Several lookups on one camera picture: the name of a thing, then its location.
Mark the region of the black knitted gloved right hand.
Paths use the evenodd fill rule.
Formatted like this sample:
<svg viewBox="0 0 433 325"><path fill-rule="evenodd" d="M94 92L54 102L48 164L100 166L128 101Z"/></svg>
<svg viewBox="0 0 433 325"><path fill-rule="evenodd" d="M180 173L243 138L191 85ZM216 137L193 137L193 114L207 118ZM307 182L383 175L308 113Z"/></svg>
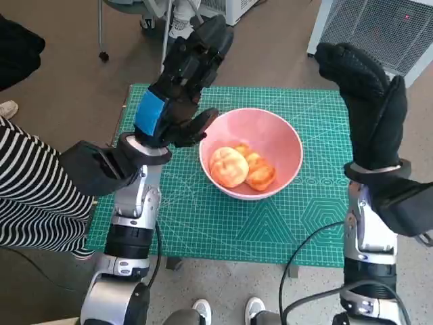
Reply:
<svg viewBox="0 0 433 325"><path fill-rule="evenodd" d="M370 171L398 166L407 115L404 78L389 79L378 60L348 43L320 43L315 59L346 104L353 162Z"/></svg>

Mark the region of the bare black left hand blue tape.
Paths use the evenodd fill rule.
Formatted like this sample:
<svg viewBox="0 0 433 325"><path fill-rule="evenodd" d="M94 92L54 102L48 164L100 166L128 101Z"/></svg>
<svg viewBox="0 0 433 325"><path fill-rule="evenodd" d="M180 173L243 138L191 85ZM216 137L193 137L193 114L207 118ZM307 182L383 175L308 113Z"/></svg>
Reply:
<svg viewBox="0 0 433 325"><path fill-rule="evenodd" d="M216 108L199 112L202 90L212 85L232 43L234 31L222 15L171 45L158 80L144 93L135 115L134 135L151 148L190 147L206 137Z"/></svg>

